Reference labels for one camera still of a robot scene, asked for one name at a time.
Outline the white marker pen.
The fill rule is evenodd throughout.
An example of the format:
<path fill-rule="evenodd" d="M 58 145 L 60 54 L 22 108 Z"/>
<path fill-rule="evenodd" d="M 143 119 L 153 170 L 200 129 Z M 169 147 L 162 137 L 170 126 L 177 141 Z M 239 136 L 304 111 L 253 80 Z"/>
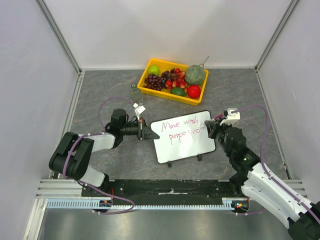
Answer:
<path fill-rule="evenodd" d="M 220 119 L 220 118 L 222 118 L 222 117 L 223 117 L 223 115 L 222 115 L 222 114 L 219 114 L 219 115 L 215 116 L 214 118 L 212 118 L 212 119 L 210 119 L 210 120 L 205 120 L 205 121 L 203 122 L 203 124 L 200 126 L 200 128 L 204 128 L 204 127 L 206 126 L 206 122 L 216 121 L 216 120 L 218 120 L 218 119 Z"/>

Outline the magenta marker cap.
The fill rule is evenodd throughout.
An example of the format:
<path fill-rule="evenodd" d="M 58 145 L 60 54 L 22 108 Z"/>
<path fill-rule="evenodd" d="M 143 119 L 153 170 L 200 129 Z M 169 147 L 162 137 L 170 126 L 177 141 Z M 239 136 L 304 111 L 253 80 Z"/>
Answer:
<path fill-rule="evenodd" d="M 222 117 L 223 117 L 223 115 L 220 114 L 220 115 L 215 116 L 213 119 L 214 119 L 214 120 L 217 120 L 217 119 L 222 118 Z"/>

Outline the small whiteboard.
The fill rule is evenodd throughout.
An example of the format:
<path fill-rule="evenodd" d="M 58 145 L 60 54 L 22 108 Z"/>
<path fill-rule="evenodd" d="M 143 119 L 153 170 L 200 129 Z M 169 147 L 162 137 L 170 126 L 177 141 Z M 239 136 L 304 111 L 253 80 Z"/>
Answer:
<path fill-rule="evenodd" d="M 211 119 L 209 110 L 153 121 L 151 130 L 159 138 L 154 140 L 156 158 L 165 164 L 216 150 L 215 140 L 208 137 L 203 124 Z"/>

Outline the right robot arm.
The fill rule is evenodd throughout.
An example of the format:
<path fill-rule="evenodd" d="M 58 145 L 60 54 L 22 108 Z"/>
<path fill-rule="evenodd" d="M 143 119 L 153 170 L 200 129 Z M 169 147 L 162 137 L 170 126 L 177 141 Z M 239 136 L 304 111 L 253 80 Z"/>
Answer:
<path fill-rule="evenodd" d="M 293 240 L 318 240 L 320 204 L 313 203 L 277 177 L 247 147 L 241 129 L 221 120 L 206 120 L 204 124 L 208 137 L 217 140 L 236 171 L 229 179 L 230 193 L 256 201 L 287 228 Z"/>

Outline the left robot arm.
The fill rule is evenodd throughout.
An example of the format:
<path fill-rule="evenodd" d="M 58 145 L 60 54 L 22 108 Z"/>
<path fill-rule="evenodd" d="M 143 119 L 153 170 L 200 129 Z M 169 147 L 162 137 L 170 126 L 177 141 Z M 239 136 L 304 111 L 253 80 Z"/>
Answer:
<path fill-rule="evenodd" d="M 125 110 L 115 109 L 110 122 L 105 125 L 105 131 L 87 134 L 70 131 L 65 133 L 49 160 L 49 169 L 66 179 L 92 185 L 92 191 L 99 197 L 104 197 L 110 191 L 107 182 L 109 176 L 89 166 L 91 155 L 101 150 L 117 148 L 124 136 L 136 136 L 139 141 L 160 138 L 148 127 L 144 118 L 129 121 Z"/>

